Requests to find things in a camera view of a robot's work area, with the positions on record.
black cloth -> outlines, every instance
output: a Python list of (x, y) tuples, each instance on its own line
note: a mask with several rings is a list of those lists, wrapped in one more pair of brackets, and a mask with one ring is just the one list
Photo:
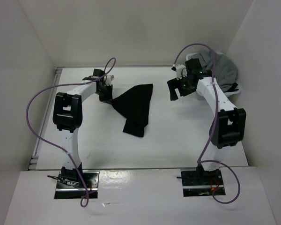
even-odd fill
[(150, 100), (153, 84), (134, 86), (112, 100), (111, 104), (122, 116), (126, 117), (124, 133), (143, 137), (145, 126), (149, 123)]

gray fabric pile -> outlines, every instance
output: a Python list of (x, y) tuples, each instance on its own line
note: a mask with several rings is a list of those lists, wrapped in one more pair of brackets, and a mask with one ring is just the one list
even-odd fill
[[(199, 59), (203, 69), (212, 70), (213, 60), (211, 52), (200, 52), (192, 55), (192, 59)], [(223, 54), (217, 54), (216, 81), (222, 91), (228, 91), (237, 79), (237, 68), (234, 63)]]

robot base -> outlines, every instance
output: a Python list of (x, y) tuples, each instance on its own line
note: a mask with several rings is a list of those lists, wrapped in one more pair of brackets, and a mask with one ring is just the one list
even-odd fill
[(222, 180), (221, 171), (208, 178), (200, 178), (196, 168), (181, 169), (183, 197), (209, 196), (215, 188), (218, 188), (214, 195), (226, 195)]
[[(85, 170), (83, 171), (82, 176), (86, 182), (88, 191), (95, 191), (89, 194), (89, 198), (98, 198), (99, 171)], [(79, 184), (77, 187), (73, 187), (57, 182), (54, 199), (81, 199), (84, 195), (85, 188), (82, 184)]]

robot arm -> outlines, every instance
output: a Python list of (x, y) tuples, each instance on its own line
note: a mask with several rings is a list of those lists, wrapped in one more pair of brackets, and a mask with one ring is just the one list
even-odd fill
[[(215, 111), (215, 94), (211, 79), (211, 71), (203, 70), (199, 59), (190, 59), (184, 65), (177, 65), (176, 78), (168, 81), (171, 101), (177, 100), (175, 89), (178, 89), (180, 96), (187, 96), (197, 92), (208, 102), (213, 113), (217, 113), (217, 122), (213, 138), (203, 160), (222, 161), (225, 153), (230, 150), (229, 146), (235, 146), (244, 137), (244, 126), (246, 112), (244, 109), (237, 109), (214, 79), (214, 84), (218, 94), (218, 112)], [(219, 164), (203, 164), (205, 171), (214, 171), (219, 168)]]
[[(71, 154), (75, 164), (82, 174), (82, 164), (78, 153), (78, 130), (82, 124), (82, 103), (92, 94), (98, 94), (101, 102), (111, 104), (113, 75), (89, 83), (102, 75), (104, 71), (95, 69), (92, 76), (83, 79), (85, 85), (75, 87), (67, 93), (57, 93), (54, 103), (53, 122), (59, 130), (62, 147)], [(79, 176), (68, 155), (63, 152), (63, 166), (61, 168), (61, 180), (80, 182)]]

gray wall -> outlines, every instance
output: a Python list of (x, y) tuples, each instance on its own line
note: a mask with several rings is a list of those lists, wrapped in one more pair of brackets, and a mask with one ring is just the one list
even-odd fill
[(281, 225), (281, 0), (254, 0), (227, 54), (244, 89), (234, 99), (247, 111), (244, 149)]
[(56, 66), (90, 66), (112, 56), (117, 65), (171, 65), (194, 42), (226, 52), (252, 0), (19, 2)]
[[(53, 78), (54, 66), (18, 1), (0, 0), (0, 225), (36, 141), (25, 122), (26, 104)], [(37, 130), (47, 99), (41, 96), (30, 112)]]

